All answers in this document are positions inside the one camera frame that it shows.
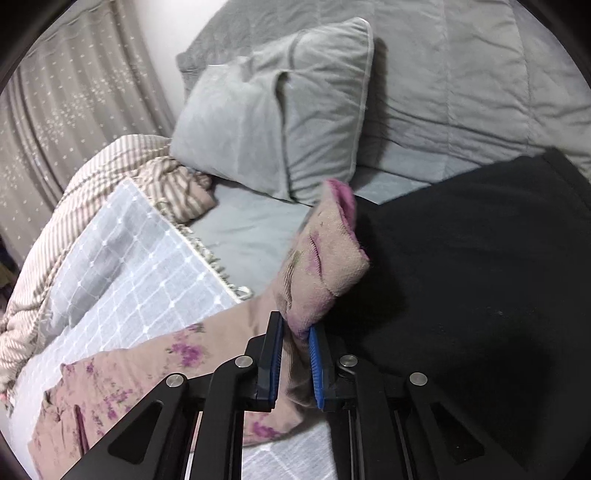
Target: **black pants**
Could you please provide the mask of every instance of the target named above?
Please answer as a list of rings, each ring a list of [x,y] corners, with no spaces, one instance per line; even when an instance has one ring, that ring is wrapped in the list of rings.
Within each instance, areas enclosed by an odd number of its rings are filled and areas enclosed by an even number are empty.
[[[372,268],[328,330],[432,378],[534,478],[565,478],[591,434],[589,182],[550,150],[358,209]]]

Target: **black garment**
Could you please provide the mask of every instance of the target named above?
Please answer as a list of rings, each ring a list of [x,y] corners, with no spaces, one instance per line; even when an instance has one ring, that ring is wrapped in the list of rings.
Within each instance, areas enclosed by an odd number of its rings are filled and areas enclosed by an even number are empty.
[[[384,372],[423,372],[536,479],[591,434],[591,186],[557,150],[377,206],[372,261],[326,324]]]

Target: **curtain fold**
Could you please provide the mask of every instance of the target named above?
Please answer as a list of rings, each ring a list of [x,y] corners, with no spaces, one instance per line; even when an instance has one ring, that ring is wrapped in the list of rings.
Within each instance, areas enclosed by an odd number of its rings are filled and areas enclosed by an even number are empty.
[[[0,95],[0,235],[17,263],[74,173],[122,135],[173,122],[133,10],[107,0],[39,41]]]

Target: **gray pillow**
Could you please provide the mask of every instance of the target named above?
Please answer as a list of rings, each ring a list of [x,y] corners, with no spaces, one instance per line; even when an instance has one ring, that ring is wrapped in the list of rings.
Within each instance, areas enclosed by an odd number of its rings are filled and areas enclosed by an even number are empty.
[[[203,72],[170,147],[183,164],[282,200],[313,204],[349,181],[374,42],[361,18],[304,30]]]

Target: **striped fabric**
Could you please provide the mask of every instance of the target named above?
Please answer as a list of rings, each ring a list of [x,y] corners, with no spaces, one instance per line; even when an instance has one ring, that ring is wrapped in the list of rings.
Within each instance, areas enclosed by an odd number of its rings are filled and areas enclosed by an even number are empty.
[[[120,137],[72,178],[25,260],[0,320],[0,400],[8,402],[7,391],[20,370],[43,349],[38,325],[46,313],[47,293],[70,248],[121,180],[135,179],[173,222],[188,222],[215,205],[207,192],[209,177],[168,156],[169,143],[156,135]]]

